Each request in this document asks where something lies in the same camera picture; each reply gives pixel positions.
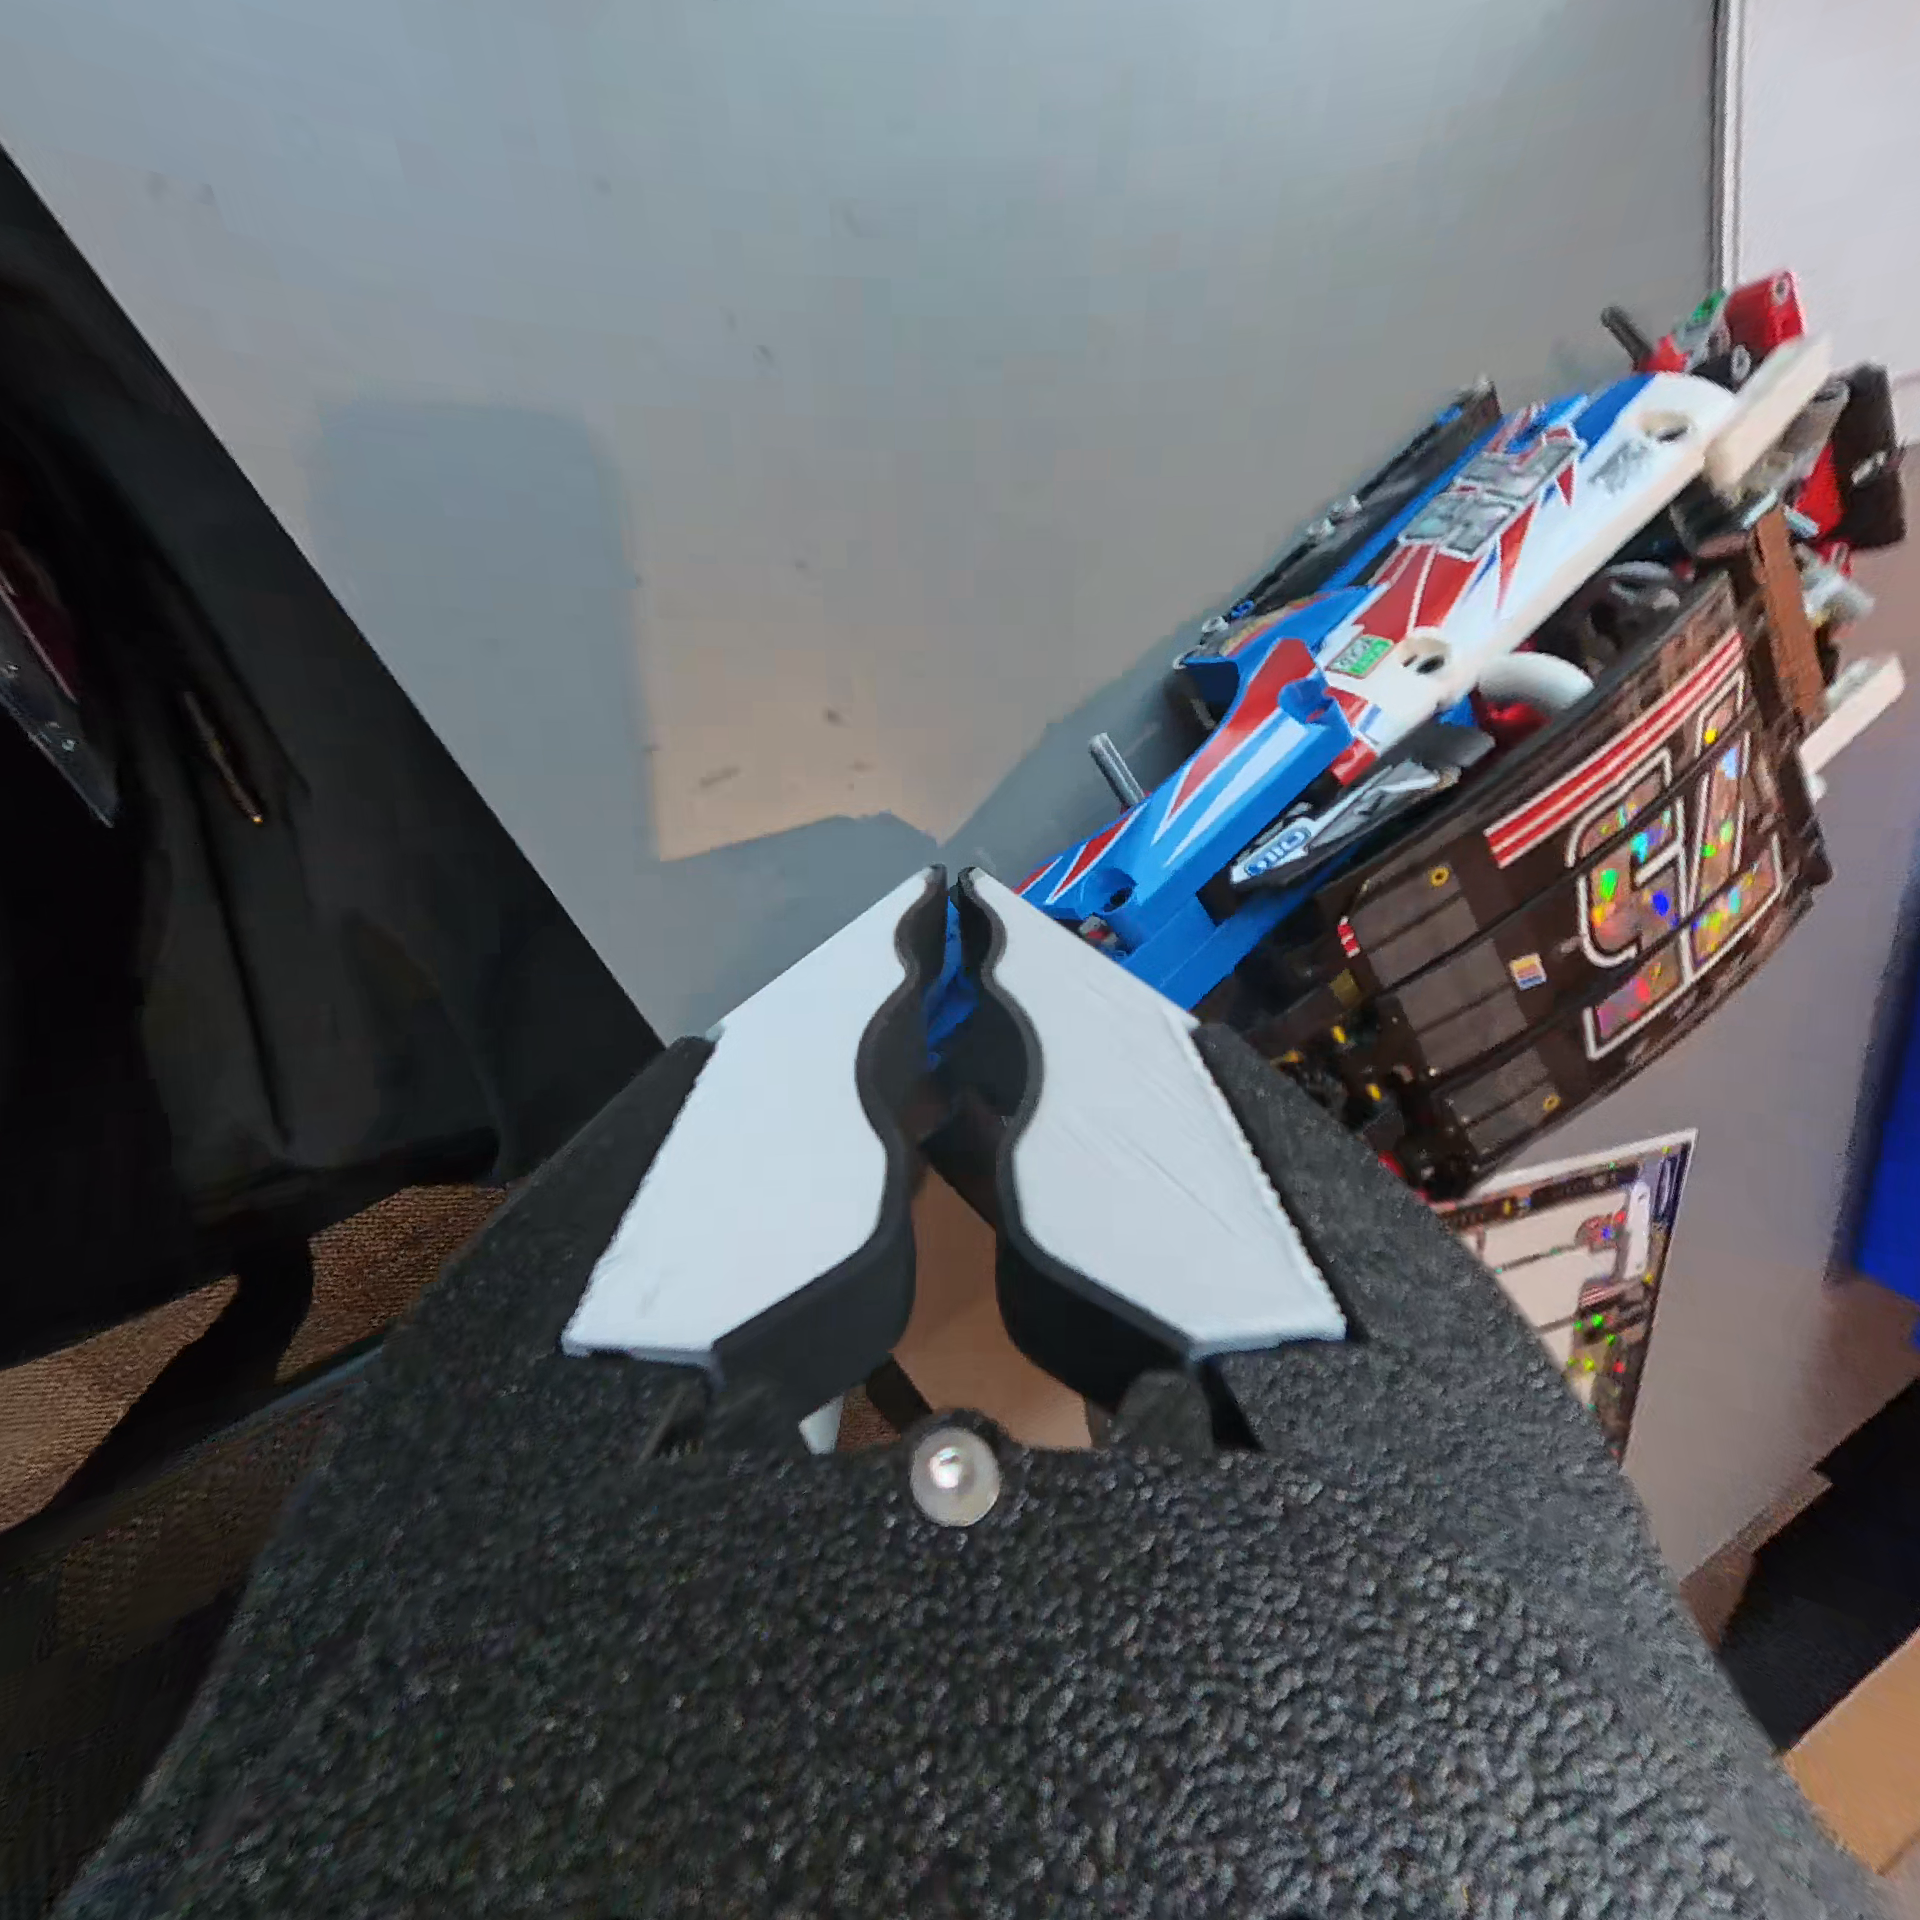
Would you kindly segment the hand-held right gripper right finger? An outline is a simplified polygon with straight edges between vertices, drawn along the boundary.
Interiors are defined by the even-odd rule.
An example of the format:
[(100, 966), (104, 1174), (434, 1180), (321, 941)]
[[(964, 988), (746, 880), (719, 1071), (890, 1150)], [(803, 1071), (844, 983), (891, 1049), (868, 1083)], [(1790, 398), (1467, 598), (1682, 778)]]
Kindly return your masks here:
[(996, 1295), (1097, 1407), (1350, 1326), (1204, 1057), (1197, 1022), (996, 875), (955, 887), (975, 985), (955, 1081), (994, 1122)]

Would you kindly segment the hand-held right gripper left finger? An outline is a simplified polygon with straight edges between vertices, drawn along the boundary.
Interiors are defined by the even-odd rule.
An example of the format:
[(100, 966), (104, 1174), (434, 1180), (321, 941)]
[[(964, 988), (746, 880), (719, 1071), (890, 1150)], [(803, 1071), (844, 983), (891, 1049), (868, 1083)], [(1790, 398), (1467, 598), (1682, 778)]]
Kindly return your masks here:
[(947, 873), (924, 868), (709, 1029), (565, 1355), (849, 1388), (891, 1354), (915, 1295), (909, 1122), (945, 943)]

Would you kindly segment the holographic sticker sheet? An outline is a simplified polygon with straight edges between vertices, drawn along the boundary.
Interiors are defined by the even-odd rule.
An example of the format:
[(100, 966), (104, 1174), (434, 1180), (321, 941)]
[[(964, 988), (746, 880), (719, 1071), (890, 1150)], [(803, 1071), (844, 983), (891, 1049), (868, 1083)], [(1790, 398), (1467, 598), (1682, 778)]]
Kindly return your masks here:
[(1500, 1169), (1431, 1207), (1626, 1456), (1698, 1129)]

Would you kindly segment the red white blue toy car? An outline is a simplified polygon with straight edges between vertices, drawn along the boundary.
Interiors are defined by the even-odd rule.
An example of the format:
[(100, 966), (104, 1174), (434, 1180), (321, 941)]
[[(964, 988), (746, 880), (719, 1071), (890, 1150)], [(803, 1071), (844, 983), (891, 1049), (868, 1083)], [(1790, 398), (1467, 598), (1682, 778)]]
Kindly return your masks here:
[(1687, 1038), (1832, 880), (1812, 733), (1908, 534), (1882, 363), (1798, 276), (1450, 398), (1171, 660), (1201, 729), (1019, 894), (1428, 1198)]

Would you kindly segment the blue plastic bin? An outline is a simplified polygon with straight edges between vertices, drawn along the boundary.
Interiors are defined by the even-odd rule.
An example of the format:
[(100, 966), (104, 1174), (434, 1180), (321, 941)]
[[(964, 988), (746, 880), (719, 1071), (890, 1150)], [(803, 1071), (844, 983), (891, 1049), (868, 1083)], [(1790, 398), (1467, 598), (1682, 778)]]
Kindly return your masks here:
[(1902, 929), (1867, 1092), (1849, 1260), (1918, 1304), (1918, 924)]

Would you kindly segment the clear badge holder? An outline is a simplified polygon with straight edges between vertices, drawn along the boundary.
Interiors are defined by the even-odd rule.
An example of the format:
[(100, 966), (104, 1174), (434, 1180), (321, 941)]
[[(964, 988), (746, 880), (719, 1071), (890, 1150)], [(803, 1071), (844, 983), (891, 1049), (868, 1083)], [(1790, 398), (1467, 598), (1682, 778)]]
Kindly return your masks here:
[(2, 563), (2, 708), (83, 809), (114, 828), (122, 809), (117, 745), (88, 691), (78, 627), (35, 563)]

